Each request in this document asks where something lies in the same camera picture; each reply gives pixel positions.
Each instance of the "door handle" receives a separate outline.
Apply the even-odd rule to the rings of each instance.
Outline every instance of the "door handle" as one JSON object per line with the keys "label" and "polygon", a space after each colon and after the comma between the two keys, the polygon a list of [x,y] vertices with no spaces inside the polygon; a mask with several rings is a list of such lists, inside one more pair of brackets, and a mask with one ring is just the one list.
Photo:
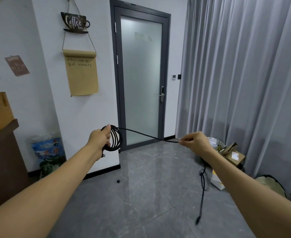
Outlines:
{"label": "door handle", "polygon": [[161,92],[160,92],[160,102],[162,103],[164,100],[164,86],[161,86]]}

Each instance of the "cardboard box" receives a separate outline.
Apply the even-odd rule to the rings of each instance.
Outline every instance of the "cardboard box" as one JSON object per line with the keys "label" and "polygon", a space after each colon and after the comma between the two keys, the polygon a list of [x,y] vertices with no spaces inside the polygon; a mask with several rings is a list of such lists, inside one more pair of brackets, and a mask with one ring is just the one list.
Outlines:
{"label": "cardboard box", "polygon": [[211,183],[215,185],[220,190],[224,189],[225,186],[223,185],[222,181],[219,179],[215,171],[213,170],[212,177],[211,177]]}
{"label": "cardboard box", "polygon": [[235,166],[245,159],[245,156],[236,150],[237,147],[238,144],[234,142],[231,145],[228,145],[222,152],[219,152]]}

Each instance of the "door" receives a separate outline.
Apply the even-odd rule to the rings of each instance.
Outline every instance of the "door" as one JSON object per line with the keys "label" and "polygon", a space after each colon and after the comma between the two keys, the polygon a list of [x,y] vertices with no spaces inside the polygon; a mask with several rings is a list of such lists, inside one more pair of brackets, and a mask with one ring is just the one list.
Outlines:
{"label": "door", "polygon": [[[163,139],[169,18],[115,3],[124,5],[112,13],[119,127]],[[157,141],[121,131],[121,150]]]}

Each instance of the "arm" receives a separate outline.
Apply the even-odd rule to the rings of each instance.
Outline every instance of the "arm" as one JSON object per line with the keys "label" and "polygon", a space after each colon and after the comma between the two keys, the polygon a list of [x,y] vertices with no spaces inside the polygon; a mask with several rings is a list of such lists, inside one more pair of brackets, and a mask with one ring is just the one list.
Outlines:
{"label": "arm", "polygon": [[88,143],[60,168],[0,206],[1,237],[48,235],[73,192],[109,144],[110,125],[91,133]]}
{"label": "arm", "polygon": [[291,237],[291,202],[260,184],[214,150],[202,132],[179,143],[208,162],[257,238]]}

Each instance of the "forearm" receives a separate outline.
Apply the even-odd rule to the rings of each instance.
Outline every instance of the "forearm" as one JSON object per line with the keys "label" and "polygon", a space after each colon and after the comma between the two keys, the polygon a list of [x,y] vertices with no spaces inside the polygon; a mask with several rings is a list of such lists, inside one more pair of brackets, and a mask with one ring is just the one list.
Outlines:
{"label": "forearm", "polygon": [[291,237],[289,200],[237,169],[216,151],[204,159],[215,170],[258,238]]}
{"label": "forearm", "polygon": [[46,237],[97,154],[84,146],[52,174],[0,206],[0,237]]}

